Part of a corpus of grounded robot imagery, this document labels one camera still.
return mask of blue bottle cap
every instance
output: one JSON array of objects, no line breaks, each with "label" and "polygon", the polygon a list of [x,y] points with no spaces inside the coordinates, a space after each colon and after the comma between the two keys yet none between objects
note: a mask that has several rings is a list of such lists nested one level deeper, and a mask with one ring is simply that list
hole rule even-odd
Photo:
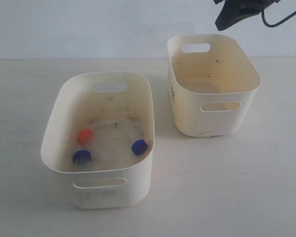
[{"label": "blue bottle cap", "polygon": [[91,153],[87,150],[77,151],[73,156],[74,163],[86,164],[91,160]]},{"label": "blue bottle cap", "polygon": [[143,139],[137,140],[132,145],[132,151],[135,155],[139,156],[147,150],[147,147],[148,147],[148,145]]}]

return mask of white wall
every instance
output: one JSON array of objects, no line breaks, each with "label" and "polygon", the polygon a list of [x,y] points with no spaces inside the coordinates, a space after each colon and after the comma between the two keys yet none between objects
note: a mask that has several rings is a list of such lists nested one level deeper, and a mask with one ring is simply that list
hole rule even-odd
[{"label": "white wall", "polygon": [[[0,58],[160,58],[178,34],[217,33],[213,0],[0,0]],[[282,0],[275,23],[296,10]],[[221,32],[249,56],[296,56],[296,17],[269,29],[260,15]]]}]

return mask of white tabletop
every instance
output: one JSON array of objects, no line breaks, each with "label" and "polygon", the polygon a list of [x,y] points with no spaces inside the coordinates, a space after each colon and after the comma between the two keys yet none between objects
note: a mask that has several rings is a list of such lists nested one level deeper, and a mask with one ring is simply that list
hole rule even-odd
[{"label": "white tabletop", "polygon": [[[0,237],[296,237],[296,58],[253,58],[262,78],[240,130],[175,127],[165,60],[0,61]],[[62,84],[134,71],[154,100],[151,187],[139,204],[82,210],[50,192],[39,151]]]}]

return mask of storage bin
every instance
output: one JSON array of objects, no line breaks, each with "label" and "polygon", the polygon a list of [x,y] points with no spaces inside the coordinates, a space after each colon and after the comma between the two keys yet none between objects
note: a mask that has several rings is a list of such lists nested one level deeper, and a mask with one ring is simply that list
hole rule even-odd
[{"label": "storage bin", "polygon": [[236,41],[223,35],[177,36],[168,41],[168,54],[177,128],[193,137],[237,131],[260,77]]},{"label": "storage bin", "polygon": [[[120,117],[129,118],[148,144],[136,156]],[[77,134],[95,128],[106,157],[81,171],[73,163]],[[154,120],[148,80],[132,72],[87,73],[61,88],[47,124],[41,157],[49,184],[85,209],[130,206],[150,187]]]}]

